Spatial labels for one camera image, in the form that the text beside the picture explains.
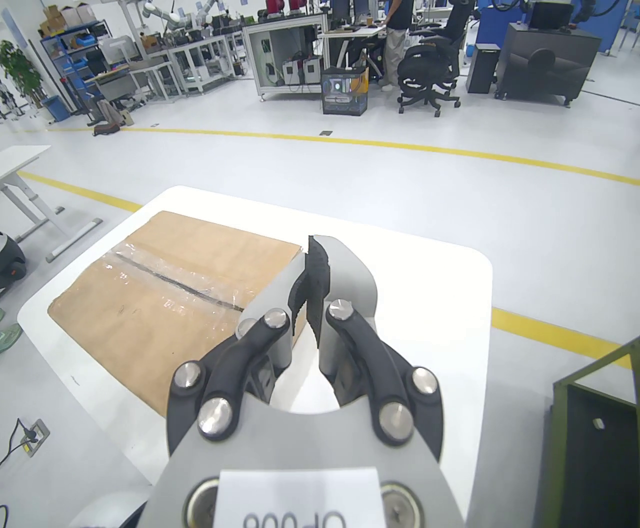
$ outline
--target metal bolt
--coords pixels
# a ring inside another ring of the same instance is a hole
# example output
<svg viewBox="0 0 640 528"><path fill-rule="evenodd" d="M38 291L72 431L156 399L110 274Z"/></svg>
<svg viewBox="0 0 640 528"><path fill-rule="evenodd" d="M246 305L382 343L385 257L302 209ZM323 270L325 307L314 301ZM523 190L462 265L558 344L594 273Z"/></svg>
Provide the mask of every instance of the metal bolt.
<svg viewBox="0 0 640 528"><path fill-rule="evenodd" d="M329 315L338 321L346 321L353 315L353 306L349 301L336 299L329 305Z"/></svg>
<svg viewBox="0 0 640 528"><path fill-rule="evenodd" d="M424 367L414 369L411 379L421 394L433 394L438 390L438 380L429 369Z"/></svg>
<svg viewBox="0 0 640 528"><path fill-rule="evenodd" d="M211 528L218 498L218 479L200 484L187 500L185 517L189 528Z"/></svg>
<svg viewBox="0 0 640 528"><path fill-rule="evenodd" d="M200 366L196 362L183 363L175 370L173 382L181 388L193 387L198 381L201 372Z"/></svg>
<svg viewBox="0 0 640 528"><path fill-rule="evenodd" d="M280 308L272 308L264 314L264 322L269 328L282 328L287 322L287 314Z"/></svg>
<svg viewBox="0 0 640 528"><path fill-rule="evenodd" d="M224 398L211 398L200 407L198 427L205 436L218 436L224 433L233 417L231 404Z"/></svg>
<svg viewBox="0 0 640 528"><path fill-rule="evenodd" d="M240 321L240 323L238 324L238 327L236 328L236 337L238 339L240 339L241 337L244 337L244 335L251 329L251 327L255 324L255 319L252 317L247 317L246 319L243 319L242 321Z"/></svg>
<svg viewBox="0 0 640 528"><path fill-rule="evenodd" d="M401 484L383 484L382 505L387 528L420 528L420 506L413 494Z"/></svg>
<svg viewBox="0 0 640 528"><path fill-rule="evenodd" d="M401 403L392 401L385 404L380 409L378 418L380 427L389 438L405 442L411 437L413 416L411 416L411 411Z"/></svg>

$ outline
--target paper label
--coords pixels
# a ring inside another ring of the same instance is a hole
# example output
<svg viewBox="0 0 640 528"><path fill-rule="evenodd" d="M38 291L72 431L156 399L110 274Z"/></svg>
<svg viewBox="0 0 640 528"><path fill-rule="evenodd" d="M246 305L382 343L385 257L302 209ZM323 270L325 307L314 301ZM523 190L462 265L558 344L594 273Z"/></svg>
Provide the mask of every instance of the paper label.
<svg viewBox="0 0 640 528"><path fill-rule="evenodd" d="M222 471L213 526L385 528L378 471Z"/></svg>

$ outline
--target person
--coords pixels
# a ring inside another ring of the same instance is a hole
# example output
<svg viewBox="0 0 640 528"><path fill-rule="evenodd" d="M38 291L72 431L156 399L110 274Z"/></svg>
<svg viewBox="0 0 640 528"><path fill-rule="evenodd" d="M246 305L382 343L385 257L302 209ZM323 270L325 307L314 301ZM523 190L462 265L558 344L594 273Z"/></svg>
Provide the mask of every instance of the person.
<svg viewBox="0 0 640 528"><path fill-rule="evenodd" d="M398 86L398 64L404 58L404 38L411 25L413 0L393 0L385 25L387 42L385 44L385 76L378 83L383 92L391 92Z"/></svg>

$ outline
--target box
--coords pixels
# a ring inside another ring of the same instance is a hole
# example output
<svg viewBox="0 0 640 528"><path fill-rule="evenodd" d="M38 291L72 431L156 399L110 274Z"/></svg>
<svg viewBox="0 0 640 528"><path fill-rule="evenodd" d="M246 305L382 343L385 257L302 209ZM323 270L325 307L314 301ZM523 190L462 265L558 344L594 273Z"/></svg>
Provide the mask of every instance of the box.
<svg viewBox="0 0 640 528"><path fill-rule="evenodd" d="M165 416L176 368L233 335L242 310L300 251L162 211L86 268L48 313ZM305 321L301 311L296 337Z"/></svg>
<svg viewBox="0 0 640 528"><path fill-rule="evenodd" d="M80 5L76 8L78 16L83 24L89 24L89 22L95 22L95 14L91 9L91 6L85 3L80 3Z"/></svg>
<svg viewBox="0 0 640 528"><path fill-rule="evenodd" d="M65 7L60 11L62 17L65 19L65 24L68 28L74 28L76 26L82 25L82 20L80 19L80 15L76 11L74 7Z"/></svg>
<svg viewBox="0 0 640 528"><path fill-rule="evenodd" d="M369 101L369 68L331 66L322 72L324 114L362 115Z"/></svg>
<svg viewBox="0 0 640 528"><path fill-rule="evenodd" d="M51 30L49 29L49 22L42 22L40 25L40 31L43 36L51 36Z"/></svg>
<svg viewBox="0 0 640 528"><path fill-rule="evenodd" d="M47 6L43 10L44 15L47 17L47 20L54 19L60 16L60 11L58 11L58 6Z"/></svg>

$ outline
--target workbench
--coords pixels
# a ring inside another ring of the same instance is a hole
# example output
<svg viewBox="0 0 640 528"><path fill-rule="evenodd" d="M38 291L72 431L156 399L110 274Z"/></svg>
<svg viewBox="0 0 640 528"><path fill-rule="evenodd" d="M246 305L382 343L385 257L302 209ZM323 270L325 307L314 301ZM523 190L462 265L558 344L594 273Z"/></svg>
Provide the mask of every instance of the workbench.
<svg viewBox="0 0 640 528"><path fill-rule="evenodd" d="M412 365L438 376L444 405L440 467L467 517L484 412L491 325L492 267L481 253L379 227L187 187L161 193L82 253L22 307L18 322L56 375L133 465L155 483L168 460L165 420L129 392L48 315L54 299L95 260L160 211L215 222L300 245L309 234L341 240L378 288L380 338ZM294 362L271 405L317 413L336 409L318 369L315 337L301 332Z"/></svg>
<svg viewBox="0 0 640 528"><path fill-rule="evenodd" d="M47 262L52 262L60 253L64 252L69 246L80 240L80 238L102 222L100 218L94 218L77 232L74 233L70 231L56 217L56 215L64 211L64 209L58 207L55 211L51 210L42 198L34 193L26 182L20 178L18 171L38 159L40 154L44 153L50 147L50 145L14 145L0 152L0 191L33 222L33 226L27 232L15 238L16 242L21 242L47 222L51 222L66 237L65 242L58 245L58 247L47 255ZM13 193L9 186L20 189L29 201L44 215L44 218L39 218L29 207L24 205L22 200Z"/></svg>

